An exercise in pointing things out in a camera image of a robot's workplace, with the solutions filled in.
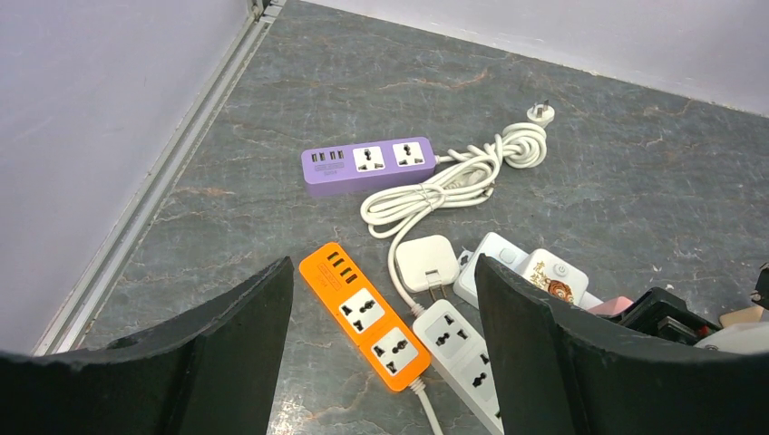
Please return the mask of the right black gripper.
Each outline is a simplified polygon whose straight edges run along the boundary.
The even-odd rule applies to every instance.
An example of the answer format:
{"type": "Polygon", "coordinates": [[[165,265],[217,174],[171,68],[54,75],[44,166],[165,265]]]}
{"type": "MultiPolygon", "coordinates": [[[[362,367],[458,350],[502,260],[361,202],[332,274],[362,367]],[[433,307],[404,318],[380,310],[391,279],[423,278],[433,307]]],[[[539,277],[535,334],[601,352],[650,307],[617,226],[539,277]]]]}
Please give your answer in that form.
{"type": "Polygon", "coordinates": [[[691,312],[683,299],[660,287],[652,287],[616,314],[615,324],[685,345],[695,345],[720,331],[719,325],[691,312]]]}

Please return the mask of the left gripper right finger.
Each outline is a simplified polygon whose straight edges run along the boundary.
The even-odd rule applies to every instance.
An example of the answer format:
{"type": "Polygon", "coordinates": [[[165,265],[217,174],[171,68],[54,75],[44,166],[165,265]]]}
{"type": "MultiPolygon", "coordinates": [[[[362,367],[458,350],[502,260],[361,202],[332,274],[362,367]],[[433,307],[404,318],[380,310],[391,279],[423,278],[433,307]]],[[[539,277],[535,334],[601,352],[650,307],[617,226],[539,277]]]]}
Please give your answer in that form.
{"type": "Polygon", "coordinates": [[[673,343],[550,295],[495,259],[475,267],[508,434],[765,434],[768,357],[673,343]]]}

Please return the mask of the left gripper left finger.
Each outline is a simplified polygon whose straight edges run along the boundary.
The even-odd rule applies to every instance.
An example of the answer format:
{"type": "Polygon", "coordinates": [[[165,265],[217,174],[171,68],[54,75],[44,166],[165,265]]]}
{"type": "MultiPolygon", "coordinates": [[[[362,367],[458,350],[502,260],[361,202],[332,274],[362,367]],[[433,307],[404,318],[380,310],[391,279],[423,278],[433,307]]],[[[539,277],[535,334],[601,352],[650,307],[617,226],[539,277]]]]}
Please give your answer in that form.
{"type": "Polygon", "coordinates": [[[4,434],[263,434],[283,356],[294,267],[103,348],[1,355],[4,434]]]}

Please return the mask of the pink cube socket adapter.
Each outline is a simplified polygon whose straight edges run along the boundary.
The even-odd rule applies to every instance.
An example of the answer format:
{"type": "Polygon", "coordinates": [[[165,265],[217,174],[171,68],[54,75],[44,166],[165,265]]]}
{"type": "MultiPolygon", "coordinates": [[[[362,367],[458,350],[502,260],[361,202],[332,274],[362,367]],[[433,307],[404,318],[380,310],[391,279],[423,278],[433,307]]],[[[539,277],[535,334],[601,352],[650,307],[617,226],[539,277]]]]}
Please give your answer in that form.
{"type": "Polygon", "coordinates": [[[619,296],[613,299],[597,304],[588,309],[588,311],[595,315],[601,316],[615,316],[626,311],[630,306],[634,304],[634,301],[625,297],[619,296]]]}

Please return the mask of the white tiger cube adapter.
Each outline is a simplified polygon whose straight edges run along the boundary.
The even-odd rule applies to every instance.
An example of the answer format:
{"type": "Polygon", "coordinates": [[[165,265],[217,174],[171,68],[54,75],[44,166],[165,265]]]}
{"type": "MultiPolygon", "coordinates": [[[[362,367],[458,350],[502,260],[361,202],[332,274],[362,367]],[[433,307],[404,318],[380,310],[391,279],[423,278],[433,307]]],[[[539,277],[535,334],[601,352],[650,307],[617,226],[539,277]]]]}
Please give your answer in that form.
{"type": "Polygon", "coordinates": [[[533,250],[517,267],[516,273],[550,295],[573,305],[581,302],[589,278],[563,258],[544,248],[533,250]]]}

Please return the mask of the tan cube socket adapter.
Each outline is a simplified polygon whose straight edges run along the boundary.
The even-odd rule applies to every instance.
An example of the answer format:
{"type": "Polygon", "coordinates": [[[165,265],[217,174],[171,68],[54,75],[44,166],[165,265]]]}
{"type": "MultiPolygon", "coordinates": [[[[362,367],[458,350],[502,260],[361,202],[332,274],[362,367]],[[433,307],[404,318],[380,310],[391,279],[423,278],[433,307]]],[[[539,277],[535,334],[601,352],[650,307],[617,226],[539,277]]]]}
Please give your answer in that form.
{"type": "Polygon", "coordinates": [[[723,314],[719,317],[720,324],[726,328],[736,324],[753,324],[763,322],[767,316],[766,310],[760,305],[723,314]]]}

